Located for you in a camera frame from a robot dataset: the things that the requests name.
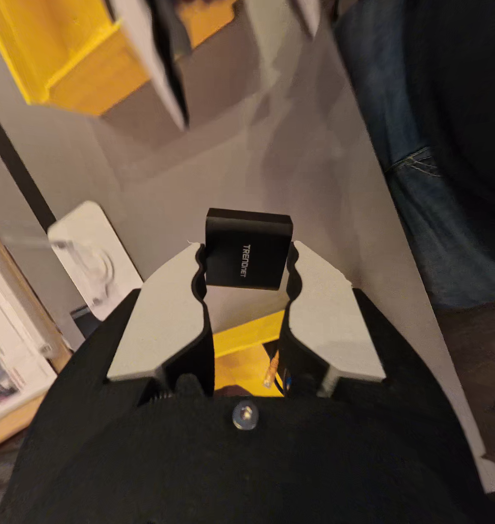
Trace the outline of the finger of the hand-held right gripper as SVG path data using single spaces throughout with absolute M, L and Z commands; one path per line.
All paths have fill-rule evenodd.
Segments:
M 190 115 L 185 90 L 159 1 L 110 1 L 110 4 L 172 120 L 180 130 L 186 130 Z
M 322 1 L 244 1 L 244 5 L 254 28 L 264 35 L 291 27 L 313 40 L 323 16 Z

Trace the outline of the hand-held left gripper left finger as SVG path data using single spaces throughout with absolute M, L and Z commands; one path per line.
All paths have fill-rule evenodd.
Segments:
M 214 392 L 214 346 L 205 304 L 205 247 L 190 243 L 142 285 L 107 379 L 152 378 L 174 390 L 193 375 L 204 394 Z

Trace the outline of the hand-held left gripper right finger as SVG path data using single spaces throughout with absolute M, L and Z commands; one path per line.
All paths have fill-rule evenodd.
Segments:
M 341 271 L 298 240 L 290 246 L 289 298 L 278 352 L 285 397 L 331 397 L 342 379 L 382 383 L 386 372 Z

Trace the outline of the yellow plastic bin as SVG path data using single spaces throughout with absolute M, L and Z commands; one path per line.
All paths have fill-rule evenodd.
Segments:
M 235 1 L 159 1 L 174 60 L 235 17 Z M 0 1 L 0 53 L 28 105 L 100 116 L 150 81 L 110 1 Z
M 279 311 L 213 335 L 215 391 L 238 386 L 254 396 L 283 396 L 275 385 L 263 385 L 270 365 L 264 345 L 278 340 L 283 317 Z

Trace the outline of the black network switch box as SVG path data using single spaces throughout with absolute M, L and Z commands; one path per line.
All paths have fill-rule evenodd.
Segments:
M 277 291 L 293 226 L 288 215 L 210 208 L 205 220 L 206 284 Z

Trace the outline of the white sign stand base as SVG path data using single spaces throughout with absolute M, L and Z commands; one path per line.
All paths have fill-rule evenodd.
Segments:
M 94 317 L 104 321 L 127 295 L 142 286 L 132 259 L 107 215 L 85 201 L 47 231 L 51 248 Z

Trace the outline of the wood-framed printed sign board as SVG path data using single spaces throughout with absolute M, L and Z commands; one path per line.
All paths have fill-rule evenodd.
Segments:
M 28 428 L 71 356 L 0 239 L 0 444 Z

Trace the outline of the person's leg in jeans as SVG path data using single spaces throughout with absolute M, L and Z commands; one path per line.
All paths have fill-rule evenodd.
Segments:
M 408 101 L 403 1 L 357 1 L 333 26 L 357 103 L 436 309 L 495 301 L 495 262 L 466 224 Z

